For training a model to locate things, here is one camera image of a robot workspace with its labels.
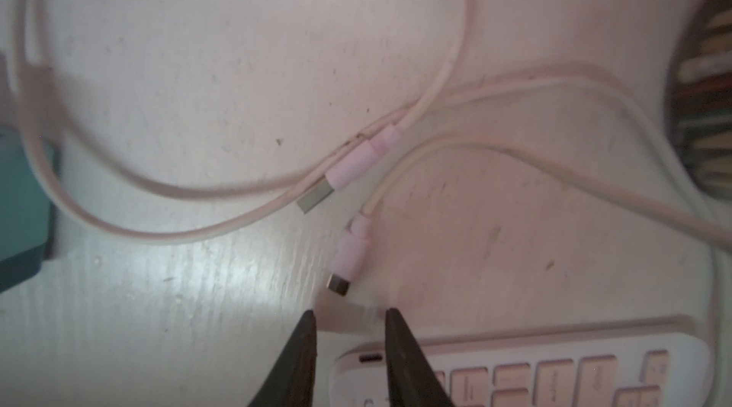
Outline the pencil holder cup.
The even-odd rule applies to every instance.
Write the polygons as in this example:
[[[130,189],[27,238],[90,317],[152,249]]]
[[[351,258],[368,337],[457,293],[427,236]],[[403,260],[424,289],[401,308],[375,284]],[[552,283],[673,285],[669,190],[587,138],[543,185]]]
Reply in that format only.
[[[731,0],[703,0],[679,39],[665,89],[665,130],[692,182],[731,200]]]

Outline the teal usb charger end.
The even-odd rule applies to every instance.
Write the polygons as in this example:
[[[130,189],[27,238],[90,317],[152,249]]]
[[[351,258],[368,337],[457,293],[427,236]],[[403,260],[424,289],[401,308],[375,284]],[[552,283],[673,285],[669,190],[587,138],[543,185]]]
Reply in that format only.
[[[40,272],[53,241],[51,200],[32,173],[14,128],[1,127],[1,291]]]

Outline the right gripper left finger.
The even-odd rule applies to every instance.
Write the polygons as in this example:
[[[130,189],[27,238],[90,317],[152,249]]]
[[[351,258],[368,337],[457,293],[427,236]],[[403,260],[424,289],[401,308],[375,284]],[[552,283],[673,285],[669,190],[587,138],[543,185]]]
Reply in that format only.
[[[250,407],[311,407],[314,402],[318,329],[313,310],[305,311]]]

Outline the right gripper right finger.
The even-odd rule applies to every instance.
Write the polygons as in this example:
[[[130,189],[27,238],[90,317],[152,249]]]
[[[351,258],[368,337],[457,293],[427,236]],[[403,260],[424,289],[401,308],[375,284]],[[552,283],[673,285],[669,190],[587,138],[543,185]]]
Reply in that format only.
[[[397,308],[385,314],[385,360],[391,406],[453,406]]]

